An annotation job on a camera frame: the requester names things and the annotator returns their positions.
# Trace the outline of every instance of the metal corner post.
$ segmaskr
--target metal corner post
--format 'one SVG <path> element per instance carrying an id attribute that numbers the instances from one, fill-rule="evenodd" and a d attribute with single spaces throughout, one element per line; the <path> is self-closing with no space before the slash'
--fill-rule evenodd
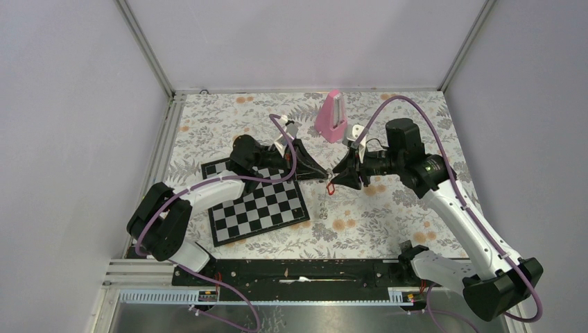
<path id="1" fill-rule="evenodd" d="M 162 69 L 161 64 L 159 63 L 159 61 L 157 61 L 157 57 L 155 56 L 155 53 L 153 52 L 151 45 L 149 45 L 149 42 L 145 38 L 145 34 L 141 30 L 141 26 L 139 25 L 139 22 L 137 21 L 135 14 L 133 14 L 127 0 L 114 0 L 114 2 L 116 6 L 119 8 L 121 15 L 123 15 L 123 18 L 126 24 L 128 25 L 132 33 L 132 36 L 135 38 L 135 41 L 139 45 L 141 52 L 143 52 L 143 55 L 145 56 L 145 59 L 147 60 L 149 67 L 153 71 L 153 74 L 155 74 L 157 82 L 159 82 L 159 85 L 162 86 L 162 89 L 164 90 L 168 98 L 173 98 L 174 89 L 169 83 L 169 80 L 164 70 Z"/>
<path id="2" fill-rule="evenodd" d="M 474 20 L 474 24 L 472 24 L 472 28 L 469 30 L 467 36 L 465 37 L 465 40 L 463 41 L 463 44 L 461 45 L 458 51 L 458 54 L 456 55 L 455 59 L 453 59 L 453 62 L 449 67 L 449 71 L 447 71 L 445 77 L 443 78 L 443 81 L 441 81 L 441 84 L 437 88 L 438 91 L 443 93 L 447 91 L 447 88 L 451 84 L 451 81 L 453 80 L 453 77 L 456 75 L 457 70 L 461 67 L 461 64 L 463 63 L 463 60 L 467 55 L 470 46 L 472 45 L 476 37 L 478 37 L 478 33 L 480 33 L 480 30 L 482 29 L 484 22 L 486 22 L 486 19 L 490 15 L 494 5 L 497 2 L 498 0 L 486 0 L 484 2 L 482 9 L 480 10 L 478 16 Z"/>

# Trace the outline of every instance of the pink object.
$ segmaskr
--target pink object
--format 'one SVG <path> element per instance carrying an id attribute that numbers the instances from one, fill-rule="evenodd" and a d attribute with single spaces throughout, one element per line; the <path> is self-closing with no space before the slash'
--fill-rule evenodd
<path id="1" fill-rule="evenodd" d="M 334 143 L 343 138 L 347 128 L 347 117 L 345 116 L 343 94 L 337 89 L 327 95 L 327 99 L 314 122 L 314 128 L 328 142 Z"/>

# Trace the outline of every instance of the black and white checkered board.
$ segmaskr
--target black and white checkered board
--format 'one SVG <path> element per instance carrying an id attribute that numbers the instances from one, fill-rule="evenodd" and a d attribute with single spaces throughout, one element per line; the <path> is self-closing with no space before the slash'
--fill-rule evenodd
<path id="1" fill-rule="evenodd" d="M 226 170 L 228 161 L 225 158 L 203 164 L 203 178 Z M 264 178 L 285 175 L 283 170 L 255 169 Z M 208 209 L 208 215 L 215 247 L 310 219 L 296 181 L 259 183 L 247 196 Z"/>

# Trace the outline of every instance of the floral tablecloth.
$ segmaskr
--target floral tablecloth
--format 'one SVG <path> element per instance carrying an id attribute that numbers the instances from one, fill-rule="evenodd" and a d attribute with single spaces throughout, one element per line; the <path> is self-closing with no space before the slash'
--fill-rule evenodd
<path id="1" fill-rule="evenodd" d="M 477 196 L 462 150 L 441 92 L 406 92 L 428 114 L 439 132 L 445 150 L 467 195 L 477 205 Z M 188 95 L 173 154 L 166 175 L 172 187 L 191 185 L 202 179 L 199 164 L 227 157 L 232 140 L 252 135 L 262 144 L 278 136 L 268 118 L 285 114 L 302 124 L 299 137 L 308 152 L 324 168 L 333 168 L 347 152 L 341 143 L 330 144 L 314 130 L 313 122 L 326 93 L 210 94 Z M 350 125 L 365 125 L 376 108 L 394 93 L 354 92 L 344 94 Z M 438 153 L 434 138 L 418 112 L 408 103 L 395 101 L 380 114 L 368 139 L 377 137 L 386 144 L 384 124 L 394 118 L 410 117 L 419 125 L 427 152 Z M 376 141 L 368 145 L 377 147 Z M 445 257 L 466 257 L 439 216 L 427 209 L 405 188 L 397 176 L 373 177 L 361 191 L 337 187 L 325 196 L 325 184 L 301 182 L 311 220 L 267 232 L 232 244 L 213 247 L 207 211 L 196 212 L 190 220 L 187 237 L 197 241 L 213 256 L 224 259 L 299 258 L 396 258 L 399 243 L 410 239 Z M 325 199 L 328 217 L 321 219 L 320 204 Z"/>

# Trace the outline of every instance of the tabletop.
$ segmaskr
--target tabletop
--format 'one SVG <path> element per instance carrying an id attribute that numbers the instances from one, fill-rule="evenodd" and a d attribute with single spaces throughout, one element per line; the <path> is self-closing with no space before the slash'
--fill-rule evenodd
<path id="1" fill-rule="evenodd" d="M 365 125 L 380 104 L 394 92 L 344 93 L 349 126 Z M 449 161 L 464 190 L 476 206 L 477 195 L 463 157 L 445 98 L 441 92 L 402 92 L 418 103 L 442 139 Z M 327 92 L 188 95 L 166 174 L 170 187 L 192 185 L 202 180 L 202 163 L 228 157 L 232 141 L 242 134 L 269 145 L 279 135 L 270 113 L 286 115 L 300 123 L 297 137 L 310 155 L 325 169 L 332 169 L 345 156 L 347 147 L 330 144 L 313 127 Z M 439 153 L 431 131 L 414 108 L 394 101 L 379 115 L 367 138 L 386 143 L 384 125 L 395 118 L 409 117 L 419 127 L 427 153 Z M 377 142 L 368 147 L 377 149 Z M 332 259 L 398 256 L 399 243 L 411 240 L 445 257 L 466 257 L 443 220 L 426 207 L 397 176 L 372 177 L 361 191 L 338 186 L 333 196 L 325 195 L 325 183 L 300 182 L 311 220 L 259 234 L 224 246 L 214 247 L 207 211 L 195 212 L 187 238 L 197 241 L 214 257 L 222 259 Z M 325 201 L 328 217 L 321 219 Z"/>

